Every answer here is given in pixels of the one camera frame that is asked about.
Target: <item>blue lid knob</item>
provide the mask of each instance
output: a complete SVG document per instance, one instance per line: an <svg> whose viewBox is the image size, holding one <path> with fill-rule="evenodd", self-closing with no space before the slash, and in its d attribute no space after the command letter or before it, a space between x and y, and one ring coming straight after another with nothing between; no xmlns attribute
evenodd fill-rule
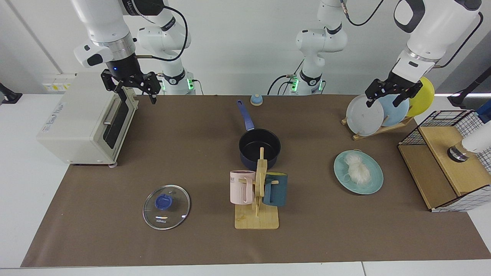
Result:
<svg viewBox="0 0 491 276"><path fill-rule="evenodd" d="M250 103L253 105L253 106L260 106L263 104L263 96L259 95L259 94L254 94L251 96L250 98Z"/></svg>
<svg viewBox="0 0 491 276"><path fill-rule="evenodd" d="M155 207L159 210L166 210L172 205L172 197L167 194L161 194L155 199Z"/></svg>

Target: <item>brown table mat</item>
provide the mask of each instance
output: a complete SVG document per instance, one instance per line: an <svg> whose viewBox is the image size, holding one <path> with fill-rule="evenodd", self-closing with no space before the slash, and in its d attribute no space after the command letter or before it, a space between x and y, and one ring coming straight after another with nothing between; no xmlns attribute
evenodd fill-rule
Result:
<svg viewBox="0 0 491 276"><path fill-rule="evenodd" d="M467 213L427 211L397 144L416 124L352 141L340 124L353 96L265 97L247 104L254 124L282 143L271 171L289 174L277 230L236 230L229 171L242 169L245 132L238 96L140 98L114 169L70 166L23 267L140 266L486 259ZM358 148L382 167L373 195L347 191L334 176L342 151ZM177 228L145 224L146 197L184 187L191 212Z"/></svg>

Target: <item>pink mug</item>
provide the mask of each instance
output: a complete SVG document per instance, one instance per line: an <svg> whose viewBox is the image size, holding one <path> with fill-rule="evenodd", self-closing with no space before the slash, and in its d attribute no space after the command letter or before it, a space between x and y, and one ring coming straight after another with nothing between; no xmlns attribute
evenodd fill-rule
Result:
<svg viewBox="0 0 491 276"><path fill-rule="evenodd" d="M230 172L230 202L239 205L251 204L254 201L252 182L256 172L251 170L233 170Z"/></svg>

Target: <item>plate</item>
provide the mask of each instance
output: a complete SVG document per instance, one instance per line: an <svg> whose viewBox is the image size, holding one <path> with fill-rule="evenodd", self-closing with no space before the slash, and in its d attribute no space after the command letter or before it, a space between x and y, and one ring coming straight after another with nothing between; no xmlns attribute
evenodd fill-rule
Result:
<svg viewBox="0 0 491 276"><path fill-rule="evenodd" d="M397 125L406 117L409 110L409 100L404 100L398 107L392 103L399 95L389 94L378 99L383 108L384 122L382 126L391 127Z"/></svg>
<svg viewBox="0 0 491 276"><path fill-rule="evenodd" d="M414 117L418 116L430 108L433 99L435 98L435 88L431 81L425 77L421 78L421 83L423 87L419 90L416 96L409 99L409 111L407 116Z"/></svg>
<svg viewBox="0 0 491 276"><path fill-rule="evenodd" d="M370 136L379 130L383 122L383 107L375 101L372 107L368 108L365 95L354 98L346 110L346 121L348 127L355 134L360 136Z"/></svg>
<svg viewBox="0 0 491 276"><path fill-rule="evenodd" d="M367 166L370 171L370 175L372 176L372 180L370 183L358 186L355 182L353 182L348 175L348 164L344 161L345 156L348 153L356 153L361 157L363 163ZM369 155L356 150L348 150L340 153L336 159L334 160L334 174L338 181L343 185L346 189L357 193L357 194L373 194L380 190L383 183L383 173L379 164L373 160Z"/></svg>

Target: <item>wooden box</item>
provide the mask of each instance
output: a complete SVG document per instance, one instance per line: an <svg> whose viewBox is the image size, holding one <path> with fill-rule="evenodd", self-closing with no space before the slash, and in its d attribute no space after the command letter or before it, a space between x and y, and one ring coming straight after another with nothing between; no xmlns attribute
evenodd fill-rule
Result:
<svg viewBox="0 0 491 276"><path fill-rule="evenodd" d="M432 212L468 211L491 201L491 150L463 163L447 149L483 123L469 111L435 111L399 143L411 175Z"/></svg>

